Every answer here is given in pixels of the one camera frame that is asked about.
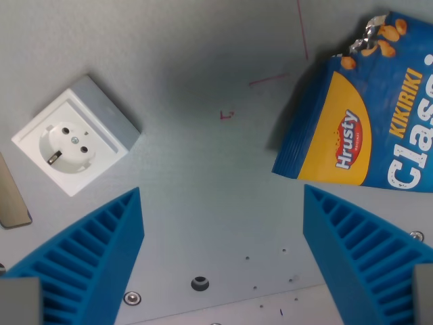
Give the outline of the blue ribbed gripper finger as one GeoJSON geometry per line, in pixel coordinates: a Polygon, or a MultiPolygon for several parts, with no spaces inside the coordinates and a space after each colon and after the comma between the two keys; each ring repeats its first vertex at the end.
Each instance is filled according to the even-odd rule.
{"type": "Polygon", "coordinates": [[[114,324],[143,239],[134,188],[62,230],[4,278],[40,280],[44,324],[114,324]]]}
{"type": "Polygon", "coordinates": [[[432,262],[432,248],[310,185],[303,234],[344,324],[414,324],[413,269],[432,262]]]}

